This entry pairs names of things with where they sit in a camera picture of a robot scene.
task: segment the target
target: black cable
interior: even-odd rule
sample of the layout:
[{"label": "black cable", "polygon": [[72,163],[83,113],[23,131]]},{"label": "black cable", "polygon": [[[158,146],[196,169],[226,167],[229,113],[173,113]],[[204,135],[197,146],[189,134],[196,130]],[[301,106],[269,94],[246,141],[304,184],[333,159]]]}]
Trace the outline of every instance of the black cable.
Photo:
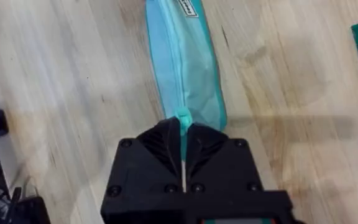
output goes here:
[{"label": "black cable", "polygon": [[9,206],[9,210],[6,213],[5,221],[3,222],[3,224],[8,224],[11,221],[11,218],[14,214],[14,210],[16,208],[16,204],[20,200],[21,195],[22,195],[22,188],[16,187],[15,190],[13,191],[11,205]]}]

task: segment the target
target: wooden table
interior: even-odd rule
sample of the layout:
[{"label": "wooden table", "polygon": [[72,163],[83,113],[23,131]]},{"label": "wooden table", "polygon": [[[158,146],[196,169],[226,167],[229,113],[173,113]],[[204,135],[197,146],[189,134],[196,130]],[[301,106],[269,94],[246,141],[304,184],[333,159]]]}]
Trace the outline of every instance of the wooden table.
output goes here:
[{"label": "wooden table", "polygon": [[[358,223],[356,0],[204,0],[230,137],[307,223]],[[163,119],[144,0],[0,0],[0,155],[52,223],[101,223],[118,140]]]}]

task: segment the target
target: white label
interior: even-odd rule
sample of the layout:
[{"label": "white label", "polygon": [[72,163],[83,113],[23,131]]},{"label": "white label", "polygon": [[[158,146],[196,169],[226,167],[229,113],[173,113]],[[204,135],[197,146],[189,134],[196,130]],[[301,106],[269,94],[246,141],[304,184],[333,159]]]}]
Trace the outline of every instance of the white label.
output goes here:
[{"label": "white label", "polygon": [[191,3],[191,0],[178,0],[183,8],[186,16],[188,17],[198,17],[196,10]]}]

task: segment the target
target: teal pouch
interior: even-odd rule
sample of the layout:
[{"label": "teal pouch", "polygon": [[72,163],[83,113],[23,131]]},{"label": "teal pouch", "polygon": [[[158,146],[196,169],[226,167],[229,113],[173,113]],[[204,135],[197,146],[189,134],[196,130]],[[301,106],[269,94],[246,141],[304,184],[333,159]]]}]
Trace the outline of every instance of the teal pouch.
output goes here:
[{"label": "teal pouch", "polygon": [[166,118],[222,131],[226,111],[201,0],[146,0],[155,79]]}]

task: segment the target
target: screw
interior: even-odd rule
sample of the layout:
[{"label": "screw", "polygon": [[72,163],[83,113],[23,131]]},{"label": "screw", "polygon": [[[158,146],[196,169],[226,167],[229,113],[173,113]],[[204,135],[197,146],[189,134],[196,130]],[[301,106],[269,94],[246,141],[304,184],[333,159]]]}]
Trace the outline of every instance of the screw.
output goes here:
[{"label": "screw", "polygon": [[244,141],[243,140],[235,140],[234,141],[234,144],[237,146],[237,147],[242,147],[245,145]]},{"label": "screw", "polygon": [[117,185],[113,185],[107,190],[107,194],[110,197],[117,197],[121,193],[121,187]]},{"label": "screw", "polygon": [[123,139],[121,141],[121,146],[122,147],[129,147],[132,145],[132,141],[130,139]]},{"label": "screw", "polygon": [[255,184],[255,183],[250,183],[248,185],[248,190],[251,190],[251,191],[258,191],[258,190],[261,190],[261,189],[262,188],[259,185]]},{"label": "screw", "polygon": [[178,187],[175,184],[168,184],[164,188],[165,193],[175,193],[178,191]]},{"label": "screw", "polygon": [[202,184],[193,184],[191,186],[191,191],[193,191],[194,193],[202,193],[205,191],[205,186]]}]

